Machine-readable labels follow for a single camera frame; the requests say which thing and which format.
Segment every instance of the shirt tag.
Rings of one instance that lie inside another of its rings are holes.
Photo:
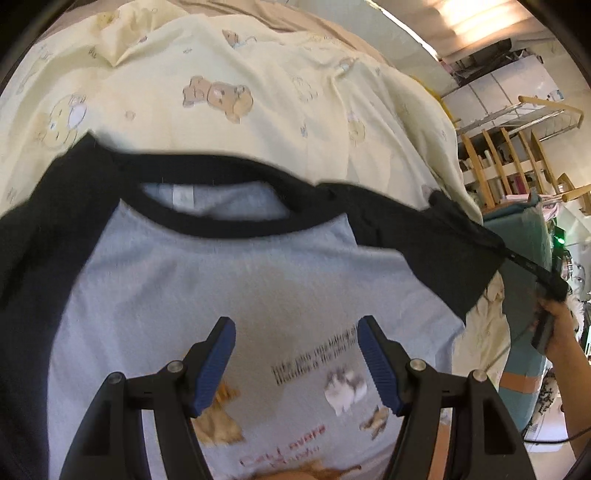
[[[173,185],[173,206],[179,210],[193,210],[193,185]]]

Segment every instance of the bolt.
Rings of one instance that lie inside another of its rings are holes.
[[[178,373],[183,369],[183,363],[180,360],[173,360],[166,366],[166,369],[172,374]]]
[[[109,376],[107,377],[107,382],[109,382],[111,385],[116,385],[122,379],[123,379],[123,375],[121,375],[119,372],[113,372],[113,373],[109,374]]]
[[[485,382],[486,380],[488,380],[488,375],[484,370],[474,370],[472,372],[472,376],[474,377],[474,380],[476,380],[477,382]]]
[[[427,368],[427,364],[425,363],[425,360],[421,360],[420,358],[413,358],[410,361],[410,368],[417,372],[422,372]]]

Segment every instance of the bed sheet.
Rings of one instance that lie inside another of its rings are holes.
[[[334,22],[317,17],[299,8],[270,3],[261,0],[170,0],[190,14],[204,14],[208,17],[220,15],[249,15],[277,32],[308,31],[322,36],[330,36],[345,43],[349,47],[366,53],[381,63],[387,63],[382,54],[362,38],[345,30]],[[96,0],[88,5],[65,12],[42,35],[45,39],[70,25],[84,20],[91,15],[113,11],[128,0]]]
[[[86,131],[119,150],[251,157],[415,208],[442,188],[482,221],[454,127],[420,84],[337,38],[246,15],[136,0],[36,44],[0,97],[0,213]],[[484,368],[506,346],[501,304],[499,275],[467,317],[454,372]],[[497,386],[505,361],[489,371]]]

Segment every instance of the human hand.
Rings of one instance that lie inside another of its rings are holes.
[[[554,300],[538,299],[540,307],[554,317],[554,330],[546,347],[546,357],[553,364],[560,362],[571,348],[578,348],[574,338],[574,320],[566,303]]]

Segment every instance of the black sleeve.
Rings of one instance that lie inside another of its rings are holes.
[[[47,375],[70,290],[119,202],[82,139],[0,219],[0,478],[48,475]]]
[[[359,245],[393,248],[415,276],[462,321],[487,288],[504,257],[503,240],[474,224],[461,208],[435,191],[431,207],[415,210],[363,187],[324,183],[344,204]]]

